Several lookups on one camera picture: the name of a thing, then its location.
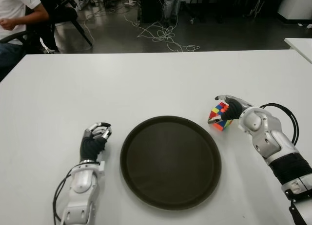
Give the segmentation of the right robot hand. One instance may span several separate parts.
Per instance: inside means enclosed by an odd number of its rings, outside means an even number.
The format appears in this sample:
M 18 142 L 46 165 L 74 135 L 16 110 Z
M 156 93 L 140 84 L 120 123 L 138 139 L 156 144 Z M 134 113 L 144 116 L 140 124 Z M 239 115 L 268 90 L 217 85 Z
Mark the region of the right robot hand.
M 252 104 L 232 95 L 218 95 L 215 100 L 223 100 L 229 105 L 229 108 L 223 113 L 208 119 L 208 124 L 219 123 L 224 120 L 238 119 L 240 115 Z

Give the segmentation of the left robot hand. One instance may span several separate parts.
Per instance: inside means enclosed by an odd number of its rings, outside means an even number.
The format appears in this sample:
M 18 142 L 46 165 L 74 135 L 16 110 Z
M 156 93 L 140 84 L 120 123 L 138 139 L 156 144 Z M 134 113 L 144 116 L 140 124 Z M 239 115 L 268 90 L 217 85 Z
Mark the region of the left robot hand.
M 105 122 L 97 122 L 88 127 L 83 133 L 80 144 L 80 161 L 95 162 L 100 152 L 105 150 L 105 145 L 111 134 L 111 125 Z

